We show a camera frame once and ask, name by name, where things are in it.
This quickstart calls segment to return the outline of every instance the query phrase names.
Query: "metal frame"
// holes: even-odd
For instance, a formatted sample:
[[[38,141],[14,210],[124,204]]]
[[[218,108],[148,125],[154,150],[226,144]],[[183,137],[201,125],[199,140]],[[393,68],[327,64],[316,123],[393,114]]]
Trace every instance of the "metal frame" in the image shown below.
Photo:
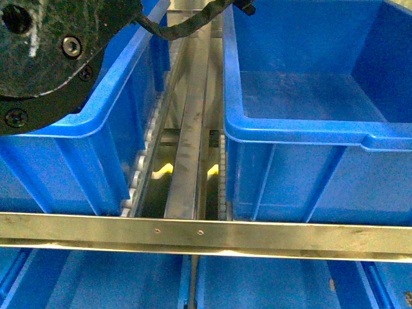
[[[0,213],[0,246],[412,262],[411,227]]]

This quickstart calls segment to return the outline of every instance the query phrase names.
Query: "blue storage crate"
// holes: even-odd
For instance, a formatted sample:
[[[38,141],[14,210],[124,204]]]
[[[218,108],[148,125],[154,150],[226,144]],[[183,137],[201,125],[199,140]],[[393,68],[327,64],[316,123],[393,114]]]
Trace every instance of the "blue storage crate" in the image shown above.
[[[224,14],[237,220],[412,223],[412,15],[390,1]]]
[[[189,256],[33,250],[1,309],[183,309],[190,278]]]
[[[143,1],[166,23],[168,0]],[[109,43],[87,104],[33,133],[0,138],[0,211],[119,215],[147,119],[169,69],[168,43],[128,26]]]
[[[198,309],[378,309],[360,263],[201,257]]]

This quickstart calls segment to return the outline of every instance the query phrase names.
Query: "screw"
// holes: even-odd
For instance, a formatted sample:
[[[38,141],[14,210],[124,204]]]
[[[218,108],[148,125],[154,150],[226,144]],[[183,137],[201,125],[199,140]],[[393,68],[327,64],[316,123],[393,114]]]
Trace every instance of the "screw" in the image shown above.
[[[93,77],[93,69],[88,64],[79,72],[79,77],[84,82],[88,82]]]
[[[75,37],[65,37],[62,47],[64,54],[70,58],[77,58],[82,53],[82,46]]]
[[[7,112],[5,116],[6,125],[14,127],[24,127],[28,121],[28,113],[20,108],[13,108]]]

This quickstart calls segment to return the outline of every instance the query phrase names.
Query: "hole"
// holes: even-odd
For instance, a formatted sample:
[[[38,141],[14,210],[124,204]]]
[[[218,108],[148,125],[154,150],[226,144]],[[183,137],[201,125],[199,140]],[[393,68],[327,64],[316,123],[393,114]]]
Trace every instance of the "hole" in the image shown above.
[[[69,52],[75,53],[77,52],[77,49],[79,48],[79,45],[77,45],[76,42],[70,42],[69,43]]]
[[[2,20],[7,29],[15,34],[26,33],[32,25],[30,14],[17,5],[7,5],[3,9]]]

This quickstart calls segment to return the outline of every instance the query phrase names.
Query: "metal rail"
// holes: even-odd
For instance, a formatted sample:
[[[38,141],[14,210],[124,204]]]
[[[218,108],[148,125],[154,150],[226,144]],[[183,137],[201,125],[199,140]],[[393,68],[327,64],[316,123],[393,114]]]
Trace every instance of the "metal rail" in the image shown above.
[[[165,218],[196,218],[211,26],[208,24],[198,33]]]
[[[412,262],[411,227],[0,213],[0,247]]]

